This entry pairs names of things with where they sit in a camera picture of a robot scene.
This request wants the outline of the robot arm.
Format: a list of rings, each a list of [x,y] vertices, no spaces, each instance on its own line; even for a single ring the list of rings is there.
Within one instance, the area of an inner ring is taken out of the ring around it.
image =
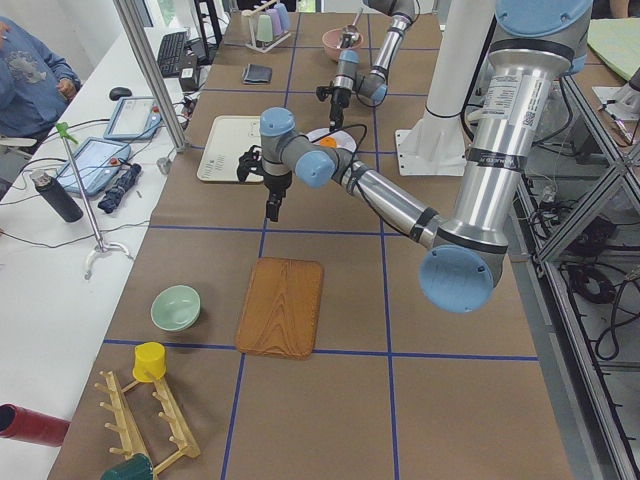
[[[265,110],[261,140],[237,175],[259,175],[276,220],[294,179],[329,182],[362,199],[389,227],[427,248],[419,281],[439,308],[466,313],[491,297],[503,270],[506,217],[553,83],[586,61],[588,1],[455,1],[425,113],[401,133],[399,154],[461,179],[453,214],[438,213],[346,148],[310,140],[284,108]]]
[[[399,51],[406,32],[418,19],[417,1],[388,0],[364,1],[364,5],[391,18],[378,56],[367,75],[358,72],[359,54],[351,49],[343,49],[337,60],[336,73],[327,86],[316,88],[320,101],[330,99],[329,131],[343,127],[344,110],[349,107],[351,96],[355,95],[364,105],[380,105],[388,92],[390,67]]]

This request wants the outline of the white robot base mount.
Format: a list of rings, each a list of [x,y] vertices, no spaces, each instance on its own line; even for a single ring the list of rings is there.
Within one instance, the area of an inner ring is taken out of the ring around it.
[[[495,15],[494,1],[450,3],[423,117],[410,130],[396,132],[404,176],[461,176],[465,140],[460,115],[473,87],[476,66]]]

